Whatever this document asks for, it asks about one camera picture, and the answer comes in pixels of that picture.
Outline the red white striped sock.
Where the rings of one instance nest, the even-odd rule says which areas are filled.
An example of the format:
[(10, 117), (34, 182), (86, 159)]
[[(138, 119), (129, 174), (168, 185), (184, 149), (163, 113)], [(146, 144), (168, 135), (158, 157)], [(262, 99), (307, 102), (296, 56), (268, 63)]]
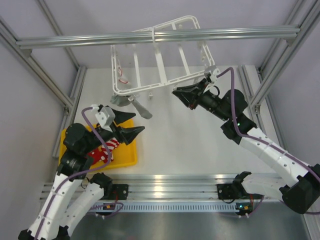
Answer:
[(106, 150), (104, 145), (101, 145), (99, 147), (99, 161), (104, 163), (112, 162), (114, 160), (113, 150), (115, 150), (119, 146), (119, 142), (115, 139), (111, 139), (106, 142), (106, 146), (108, 147), (109, 152)]

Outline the white clip hanger rack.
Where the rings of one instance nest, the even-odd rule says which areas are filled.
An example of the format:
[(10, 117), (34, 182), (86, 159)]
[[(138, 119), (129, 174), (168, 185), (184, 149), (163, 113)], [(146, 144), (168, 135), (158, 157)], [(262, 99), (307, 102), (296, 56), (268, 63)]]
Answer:
[[(185, 15), (151, 27), (140, 32), (199, 29), (195, 16)], [(113, 92), (120, 96), (137, 95), (140, 92), (152, 92), (166, 86), (201, 80), (204, 70), (215, 65), (215, 60), (206, 41), (136, 43), (111, 45), (111, 72)], [(118, 82), (116, 61), (131, 83), (131, 88)]]

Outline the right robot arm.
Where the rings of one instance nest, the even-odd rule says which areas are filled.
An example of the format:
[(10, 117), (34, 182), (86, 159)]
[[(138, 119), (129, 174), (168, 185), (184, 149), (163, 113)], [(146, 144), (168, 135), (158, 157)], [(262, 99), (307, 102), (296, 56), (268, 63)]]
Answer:
[(274, 170), (279, 178), (263, 177), (244, 171), (232, 181), (235, 198), (261, 195), (282, 201), (298, 214), (308, 214), (309, 208), (320, 197), (320, 166), (308, 165), (275, 144), (244, 113), (248, 106), (241, 91), (232, 87), (220, 98), (207, 90), (207, 79), (173, 90), (187, 108), (200, 106), (224, 121), (224, 135), (237, 145), (256, 155)]

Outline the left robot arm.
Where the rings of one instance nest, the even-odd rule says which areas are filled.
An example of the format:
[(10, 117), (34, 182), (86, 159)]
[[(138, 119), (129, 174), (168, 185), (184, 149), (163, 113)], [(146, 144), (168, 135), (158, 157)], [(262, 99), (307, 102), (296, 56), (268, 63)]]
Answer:
[(133, 117), (109, 106), (93, 104), (81, 111), (87, 125), (71, 124), (65, 132), (66, 151), (60, 159), (54, 181), (45, 203), (32, 225), (22, 230), (20, 240), (68, 240), (75, 228), (94, 204), (113, 194), (113, 180), (92, 169), (91, 152), (104, 146), (107, 156), (111, 150), (107, 142), (116, 140), (129, 145), (145, 127), (124, 128), (120, 125)]

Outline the grey sock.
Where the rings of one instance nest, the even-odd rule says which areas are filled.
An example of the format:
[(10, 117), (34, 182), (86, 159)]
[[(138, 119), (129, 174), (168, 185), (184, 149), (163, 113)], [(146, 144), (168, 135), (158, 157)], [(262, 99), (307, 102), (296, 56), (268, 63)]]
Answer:
[(110, 102), (118, 107), (125, 107), (128, 105), (133, 105), (134, 108), (137, 110), (137, 112), (140, 114), (140, 116), (144, 119), (151, 119), (153, 115), (143, 106), (139, 103), (135, 95), (118, 95), (113, 94)]

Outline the yellow plastic tray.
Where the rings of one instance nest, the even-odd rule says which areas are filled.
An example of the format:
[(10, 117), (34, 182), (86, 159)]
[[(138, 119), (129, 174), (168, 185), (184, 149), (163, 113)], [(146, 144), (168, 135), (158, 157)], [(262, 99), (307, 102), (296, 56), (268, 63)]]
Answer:
[[(133, 119), (127, 120), (121, 124), (119, 124), (120, 127), (123, 128), (131, 128), (135, 127)], [(65, 151), (67, 150), (67, 147), (63, 144), (63, 141), (66, 137), (66, 128), (62, 130), (60, 135), (60, 145), (59, 145), (59, 158), (58, 158), (58, 165), (61, 163), (61, 158)], [(105, 166), (104, 168), (101, 168), (100, 171), (106, 171), (111, 169), (118, 169), (118, 168), (125, 168), (134, 166), (138, 162), (138, 153), (137, 153), (137, 144), (136, 140), (134, 140), (131, 144), (126, 145), (124, 143), (121, 143), (115, 150), (112, 151), (113, 154), (113, 161)], [(103, 166), (105, 163), (98, 162), (94, 165), (91, 165), (90, 169), (96, 169), (101, 166)]]

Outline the red patterned sock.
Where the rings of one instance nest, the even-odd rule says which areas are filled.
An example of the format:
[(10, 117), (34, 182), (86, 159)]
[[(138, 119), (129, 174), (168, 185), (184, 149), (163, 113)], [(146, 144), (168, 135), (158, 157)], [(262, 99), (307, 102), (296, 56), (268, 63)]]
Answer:
[(112, 151), (110, 152), (110, 155), (108, 155), (108, 152), (104, 147), (98, 147), (94, 149), (93, 151), (89, 152), (87, 156), (92, 158), (92, 165), (95, 165), (99, 162), (107, 163), (109, 159), (111, 161), (114, 160)]

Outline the aluminium crossbar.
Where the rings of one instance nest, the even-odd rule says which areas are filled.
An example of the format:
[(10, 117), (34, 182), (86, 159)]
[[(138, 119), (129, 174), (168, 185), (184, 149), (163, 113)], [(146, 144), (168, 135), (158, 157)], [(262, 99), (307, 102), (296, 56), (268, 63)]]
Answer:
[(257, 26), (220, 29), (147, 30), (99, 35), (25, 37), (15, 43), (21, 49), (73, 48), (103, 45), (158, 44), (240, 39), (292, 39), (301, 28), (297, 25)]

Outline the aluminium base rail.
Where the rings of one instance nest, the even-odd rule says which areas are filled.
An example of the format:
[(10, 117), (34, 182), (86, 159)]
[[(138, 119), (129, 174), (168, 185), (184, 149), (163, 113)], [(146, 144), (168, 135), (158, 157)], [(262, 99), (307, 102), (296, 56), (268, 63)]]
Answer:
[[(255, 173), (253, 177), (269, 181), (284, 187), (288, 185), (275, 173)], [(217, 184), (231, 184), (236, 174), (112, 174), (110, 178), (113, 184), (128, 185), (127, 201), (217, 201)], [(45, 202), (53, 182), (47, 182), (42, 188), (40, 202)], [(79, 186), (71, 197), (70, 201), (77, 200), (80, 196), (88, 195), (97, 198), (95, 190), (85, 190)]]

